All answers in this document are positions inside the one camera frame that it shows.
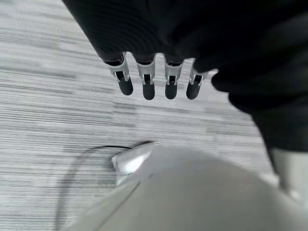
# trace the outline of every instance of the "black fabric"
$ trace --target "black fabric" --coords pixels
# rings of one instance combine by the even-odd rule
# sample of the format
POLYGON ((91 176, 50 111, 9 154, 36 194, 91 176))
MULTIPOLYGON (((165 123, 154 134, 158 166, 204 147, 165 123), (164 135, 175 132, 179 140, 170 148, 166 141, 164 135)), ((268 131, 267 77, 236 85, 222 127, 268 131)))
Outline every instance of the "black fabric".
POLYGON ((268 147, 308 152, 307 0, 64 0, 98 54, 196 58, 268 147))

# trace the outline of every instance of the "black sleeve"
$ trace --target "black sleeve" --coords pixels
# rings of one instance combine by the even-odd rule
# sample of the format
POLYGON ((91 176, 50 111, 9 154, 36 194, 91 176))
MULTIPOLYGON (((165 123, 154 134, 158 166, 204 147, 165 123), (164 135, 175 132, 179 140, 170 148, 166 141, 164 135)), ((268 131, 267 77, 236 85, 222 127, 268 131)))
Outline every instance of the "black sleeve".
POLYGON ((213 86, 252 116, 267 146, 308 152, 308 11, 293 14, 195 67, 219 69, 213 86))

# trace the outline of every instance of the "black cable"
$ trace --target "black cable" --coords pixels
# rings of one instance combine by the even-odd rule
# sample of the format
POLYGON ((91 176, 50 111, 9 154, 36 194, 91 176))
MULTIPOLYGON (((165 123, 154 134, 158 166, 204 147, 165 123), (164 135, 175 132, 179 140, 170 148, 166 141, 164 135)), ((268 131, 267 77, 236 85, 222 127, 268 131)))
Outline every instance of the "black cable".
POLYGON ((55 217, 55 231, 60 231, 60 223, 61 223, 61 215, 62 215, 62 203, 63 199, 65 198, 65 189, 69 189, 71 179, 75 177, 76 173, 78 172, 79 166, 85 161, 86 158, 89 157, 90 154, 93 153, 95 150, 104 149, 104 148, 123 148, 123 149, 131 149, 131 147, 126 146, 119 146, 119 145, 103 145, 103 146, 95 146, 92 148, 89 148, 85 151, 83 151, 80 156, 76 158, 76 163, 72 165, 77 165, 77 168, 72 168, 72 165, 69 167, 67 174, 62 178, 60 182, 60 195, 57 202, 57 208, 56 208, 56 217, 55 217))

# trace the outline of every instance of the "black fingertip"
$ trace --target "black fingertip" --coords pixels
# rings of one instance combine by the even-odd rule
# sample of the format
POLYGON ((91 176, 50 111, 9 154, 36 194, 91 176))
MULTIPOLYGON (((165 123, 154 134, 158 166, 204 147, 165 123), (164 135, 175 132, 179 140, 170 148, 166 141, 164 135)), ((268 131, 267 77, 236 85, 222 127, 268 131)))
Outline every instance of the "black fingertip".
POLYGON ((125 95, 131 95, 134 90, 130 78, 128 79, 128 81, 125 81, 125 79, 122 78, 119 82, 119 87, 121 89, 121 92, 125 95))
POLYGON ((187 98, 190 100, 195 99, 199 94, 200 87, 201 86, 198 85, 198 82, 194 82, 193 85, 188 83, 187 90, 186 90, 187 98))
POLYGON ((142 85, 143 96, 146 100, 152 100, 155 96, 155 86, 154 84, 146 83, 142 85))
POLYGON ((172 100, 177 96, 178 86, 174 85, 174 83, 166 84, 165 95, 168 99, 172 100))

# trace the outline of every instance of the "striped carpet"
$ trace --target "striped carpet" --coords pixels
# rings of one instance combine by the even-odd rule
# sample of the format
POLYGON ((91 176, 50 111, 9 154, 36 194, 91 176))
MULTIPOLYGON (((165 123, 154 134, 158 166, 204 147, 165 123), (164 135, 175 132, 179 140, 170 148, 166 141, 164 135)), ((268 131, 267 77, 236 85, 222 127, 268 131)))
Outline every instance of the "striped carpet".
POLYGON ((0 5, 2 231, 54 230, 60 196, 63 228, 110 190, 115 178, 109 158, 120 149, 92 153, 60 193, 61 179, 70 166, 77 167, 76 157, 96 145, 161 141, 271 172, 250 117, 214 90, 210 77, 196 100, 186 98, 192 60, 185 61, 178 95, 170 101, 158 55, 156 96, 146 101, 127 54, 134 85, 127 97, 60 0, 2 0, 0 5))

